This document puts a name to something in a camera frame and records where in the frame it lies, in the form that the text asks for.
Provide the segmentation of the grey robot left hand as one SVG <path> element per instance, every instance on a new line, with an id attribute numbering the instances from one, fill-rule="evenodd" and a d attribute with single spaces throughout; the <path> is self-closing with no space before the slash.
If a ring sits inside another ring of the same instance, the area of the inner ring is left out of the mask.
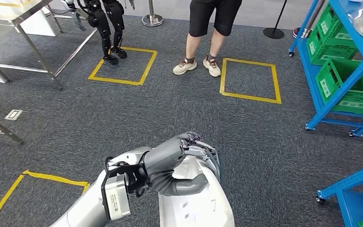
<path id="1" fill-rule="evenodd" d="M 216 147 L 205 142 L 196 132 L 178 134 L 145 153 L 144 165 L 151 186 L 163 196 L 188 196 L 202 192 L 209 184 L 204 174 L 192 179 L 173 177 L 187 156 L 194 156 L 210 163 L 215 178 L 221 179 L 221 165 Z"/>

